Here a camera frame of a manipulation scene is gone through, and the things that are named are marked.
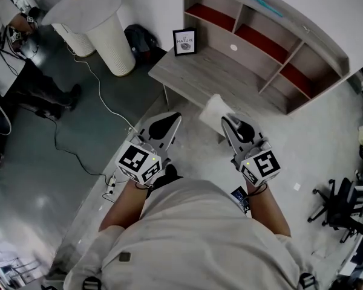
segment framed picture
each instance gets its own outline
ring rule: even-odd
[[[196,29],[174,30],[175,56],[196,54]]]

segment gray floor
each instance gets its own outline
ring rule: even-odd
[[[330,178],[336,179],[336,186],[344,177],[354,179],[354,170],[361,165],[357,127],[363,124],[362,105],[361,96],[355,95],[348,83],[343,83],[292,117],[265,112],[259,119],[283,167],[270,187],[288,220],[294,240],[316,265],[322,289],[334,277],[353,239],[340,244],[342,231],[322,227],[321,220],[307,223],[308,216],[321,204],[312,190],[327,186]],[[218,144],[217,134],[198,120],[201,110],[187,101],[172,110],[183,115],[175,144],[169,149],[179,174],[208,179],[228,193],[245,185],[230,163],[232,150],[227,142]],[[293,188],[296,183],[301,185],[298,191]],[[93,189],[93,197],[82,207],[82,217],[78,215],[79,226],[74,231],[76,235],[67,242],[72,249],[71,264],[86,250],[111,206],[100,199],[99,188]],[[123,185],[116,187],[114,199],[122,188]],[[92,215],[91,220],[86,219],[89,215]]]
[[[89,171],[101,173],[126,138],[128,125],[105,109],[87,66],[76,63],[63,42],[57,44],[48,53],[38,53],[36,63],[45,60],[42,70],[62,90],[79,83],[83,92],[76,110],[65,112],[58,122],[58,146],[76,152]],[[101,80],[104,101],[132,124],[162,92],[162,85],[148,76],[151,65],[118,78],[97,53],[85,60]],[[0,169],[0,240],[48,268],[97,179],[74,156],[56,151],[51,121],[20,109]]]

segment black office chair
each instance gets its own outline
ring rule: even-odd
[[[308,218],[308,222],[312,222],[319,218],[322,214],[327,212],[322,226],[329,225],[330,227],[338,230],[339,228],[346,228],[349,234],[340,243],[344,243],[348,237],[353,236],[355,233],[363,235],[363,224],[355,221],[351,215],[355,212],[355,204],[358,199],[358,191],[355,189],[352,182],[348,178],[344,178],[341,183],[338,194],[335,194],[335,180],[330,179],[329,184],[332,185],[330,196],[326,196],[318,189],[313,189],[313,194],[319,194],[323,200],[323,208],[317,211],[313,216]]]

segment wooden shelf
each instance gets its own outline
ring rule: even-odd
[[[301,91],[309,100],[313,97],[313,82],[303,73],[288,63],[280,74],[290,81],[299,91]]]
[[[199,3],[194,4],[188,10],[186,10],[186,13],[211,22],[230,32],[232,31],[235,24],[234,18]]]
[[[284,63],[288,56],[288,51],[285,48],[247,25],[241,25],[235,34],[259,48],[279,63]]]

